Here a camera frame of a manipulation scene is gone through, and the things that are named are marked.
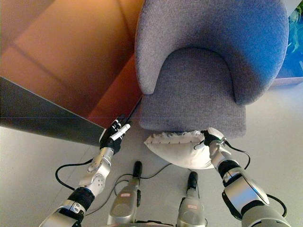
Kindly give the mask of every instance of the wire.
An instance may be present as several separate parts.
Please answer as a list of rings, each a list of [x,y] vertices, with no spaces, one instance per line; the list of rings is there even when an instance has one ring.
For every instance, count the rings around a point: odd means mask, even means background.
[[[236,150],[236,151],[238,151],[238,152],[241,152],[241,153],[244,153],[244,154],[247,155],[247,157],[248,157],[248,162],[247,162],[247,164],[246,164],[246,166],[245,166],[245,168],[244,168],[244,169],[247,169],[247,167],[250,165],[250,154],[249,154],[248,152],[244,151],[244,150],[240,150],[240,149],[234,148],[232,145],[230,145],[230,143],[229,143],[228,141],[225,141],[225,144],[226,144],[228,147],[230,147],[231,149]]]
[[[170,166],[170,165],[172,165],[171,163],[169,163],[169,164],[167,164],[166,166],[164,166],[163,168],[161,168],[158,172],[156,172],[155,174],[153,174],[153,175],[151,175],[151,176],[149,176],[149,177],[140,177],[141,179],[151,179],[151,178],[153,178],[154,176],[156,176],[157,174],[159,174],[163,169],[165,169],[166,167],[168,167],[168,166]],[[121,183],[121,182],[125,182],[126,180],[121,180],[121,181],[119,181],[119,182],[117,182],[121,177],[123,177],[123,176],[132,176],[132,174],[123,174],[123,175],[121,175],[121,176],[119,176],[117,179],[116,179],[116,181],[115,181],[115,185],[114,185],[114,187],[112,188],[112,190],[110,191],[110,193],[109,193],[109,196],[108,196],[108,198],[105,200],[105,202],[100,206],[100,207],[98,207],[96,210],[94,210],[94,211],[92,211],[91,213],[89,213],[89,214],[87,214],[87,215],[90,215],[90,214],[92,214],[92,213],[95,213],[95,212],[97,212],[98,210],[100,210],[102,207],[104,207],[104,205],[108,202],[108,200],[109,200],[109,198],[110,198],[110,195],[113,193],[113,191],[115,190],[115,188],[116,188],[116,186],[119,184],[119,183]]]
[[[102,207],[104,207],[104,205],[108,202],[108,200],[109,200],[111,194],[113,193],[115,187],[116,187],[119,183],[124,182],[124,181],[125,181],[125,180],[122,180],[122,181],[119,181],[119,182],[115,183],[115,186],[114,186],[114,187],[112,188],[112,190],[110,191],[110,193],[109,193],[109,195],[108,195],[108,198],[105,200],[105,202],[104,202],[100,207],[98,207],[96,210],[92,211],[91,213],[88,213],[88,214],[85,215],[85,216],[88,216],[88,215],[90,215],[90,214],[93,214],[93,213],[97,212],[98,210],[100,210]]]
[[[115,192],[115,195],[117,196],[116,186],[114,187],[114,192]]]
[[[88,164],[88,163],[91,163],[92,160],[93,160],[93,159],[90,159],[90,160],[88,160],[88,161],[86,161],[86,162],[83,162],[83,163],[65,164],[65,165],[63,165],[63,166],[60,166],[60,167],[56,170],[56,173],[55,173],[56,180],[57,180],[60,184],[62,184],[64,187],[67,187],[67,188],[69,188],[69,189],[71,189],[71,190],[74,191],[75,189],[74,189],[73,187],[69,186],[68,184],[66,184],[66,183],[64,183],[63,181],[60,180],[60,178],[59,178],[59,176],[58,176],[59,170],[62,169],[62,168],[64,168],[64,167],[68,167],[68,166],[83,166],[83,165],[86,165],[86,164]]]
[[[156,172],[155,174],[149,176],[149,177],[140,177],[141,179],[151,179],[153,178],[154,176],[156,176],[157,174],[159,174],[163,169],[165,169],[166,167],[172,165],[171,163],[167,164],[166,166],[164,166],[162,169],[160,169],[158,172]]]
[[[279,200],[277,197],[275,197],[273,195],[270,195],[270,194],[266,194],[266,195],[281,204],[281,206],[284,209],[282,217],[286,218],[286,216],[287,216],[287,207],[286,207],[286,205],[281,200]]]

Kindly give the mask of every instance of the robot finger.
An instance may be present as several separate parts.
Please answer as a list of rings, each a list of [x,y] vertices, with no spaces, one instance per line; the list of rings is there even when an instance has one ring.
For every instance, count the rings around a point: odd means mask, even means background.
[[[125,115],[122,114],[120,116],[118,116],[110,125],[110,129],[117,131],[117,129],[120,129],[121,127],[121,121],[123,121],[125,119]]]

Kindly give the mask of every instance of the fabric upholstery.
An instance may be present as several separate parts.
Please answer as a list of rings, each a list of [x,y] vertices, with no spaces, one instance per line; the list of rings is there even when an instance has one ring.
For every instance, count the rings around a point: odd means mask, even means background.
[[[245,134],[245,106],[234,101],[232,78],[220,55],[184,48],[169,55],[154,93],[143,97],[140,125],[179,132],[214,127],[236,138]]]
[[[236,103],[250,104],[278,74],[287,39],[282,0],[146,0],[135,47],[139,85],[144,94],[153,94],[167,56],[201,47],[225,59]]]

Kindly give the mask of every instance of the wall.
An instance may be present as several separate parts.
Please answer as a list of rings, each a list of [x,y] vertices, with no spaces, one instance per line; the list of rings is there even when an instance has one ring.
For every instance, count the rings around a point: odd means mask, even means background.
[[[89,116],[134,52],[142,3],[2,1],[0,75],[80,116]],[[134,77],[128,83],[138,86]],[[120,111],[129,113],[132,103]]]

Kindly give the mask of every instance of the black rubber joint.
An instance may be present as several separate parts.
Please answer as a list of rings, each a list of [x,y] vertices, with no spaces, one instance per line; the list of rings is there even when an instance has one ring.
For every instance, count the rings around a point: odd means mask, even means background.
[[[85,210],[88,210],[94,199],[95,196],[93,193],[84,187],[76,188],[76,190],[74,190],[74,192],[68,197],[68,200],[81,204]]]
[[[218,166],[218,172],[222,178],[226,172],[228,172],[231,169],[237,168],[237,167],[240,167],[240,166],[235,161],[226,160]]]

